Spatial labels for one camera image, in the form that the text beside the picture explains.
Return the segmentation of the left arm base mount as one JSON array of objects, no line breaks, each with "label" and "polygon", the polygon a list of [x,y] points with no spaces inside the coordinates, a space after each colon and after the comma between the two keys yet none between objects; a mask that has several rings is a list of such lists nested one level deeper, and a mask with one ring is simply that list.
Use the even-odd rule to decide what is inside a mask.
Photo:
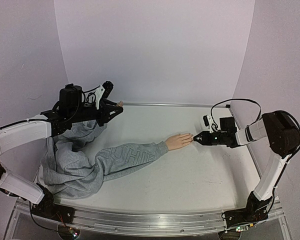
[{"label": "left arm base mount", "polygon": [[53,194],[43,185],[36,183],[43,191],[43,198],[38,204],[30,204],[30,213],[49,220],[59,221],[64,226],[72,224],[75,209],[73,207],[54,203]]}]

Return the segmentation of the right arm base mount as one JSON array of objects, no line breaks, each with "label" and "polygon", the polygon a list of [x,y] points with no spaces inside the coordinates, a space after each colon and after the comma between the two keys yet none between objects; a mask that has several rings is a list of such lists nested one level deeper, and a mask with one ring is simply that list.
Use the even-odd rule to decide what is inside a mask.
[{"label": "right arm base mount", "polygon": [[224,211],[221,217],[225,220],[228,229],[256,224],[268,219],[269,211],[273,204],[273,195],[266,200],[259,200],[252,191],[247,198],[247,203],[244,208]]}]

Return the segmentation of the mannequin hand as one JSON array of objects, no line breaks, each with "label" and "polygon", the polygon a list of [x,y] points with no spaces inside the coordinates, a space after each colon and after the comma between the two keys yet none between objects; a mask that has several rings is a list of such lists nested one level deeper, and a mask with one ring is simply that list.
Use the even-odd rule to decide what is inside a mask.
[{"label": "mannequin hand", "polygon": [[193,135],[191,133],[185,134],[176,134],[170,136],[166,141],[165,144],[169,151],[178,150],[183,147],[190,145],[193,142]]}]

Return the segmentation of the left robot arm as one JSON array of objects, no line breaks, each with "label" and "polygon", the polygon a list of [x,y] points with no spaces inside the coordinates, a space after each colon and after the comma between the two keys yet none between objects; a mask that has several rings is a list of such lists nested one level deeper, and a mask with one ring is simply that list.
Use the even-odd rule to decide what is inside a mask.
[{"label": "left robot arm", "polygon": [[[83,90],[79,85],[67,84],[59,91],[52,109],[0,126],[0,157],[17,148],[59,136],[70,130],[75,123],[95,120],[99,126],[109,123],[123,113],[123,107],[109,100],[114,85],[105,81],[101,85]],[[7,195],[38,205],[46,218],[54,218],[57,206],[46,199],[48,191],[36,183],[14,173],[0,160],[0,191]]]}]

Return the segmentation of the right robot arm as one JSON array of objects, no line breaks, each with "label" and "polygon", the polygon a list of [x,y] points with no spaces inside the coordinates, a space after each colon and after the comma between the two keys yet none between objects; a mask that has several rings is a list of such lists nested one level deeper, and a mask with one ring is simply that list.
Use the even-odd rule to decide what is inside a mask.
[{"label": "right robot arm", "polygon": [[217,129],[211,115],[205,115],[203,121],[208,130],[193,137],[193,141],[202,146],[223,145],[233,149],[264,138],[268,139],[270,157],[260,182],[253,190],[253,195],[260,202],[270,199],[284,167],[300,149],[298,121],[284,110],[264,113],[255,122],[242,129],[237,129],[234,117],[220,118],[220,129]]}]

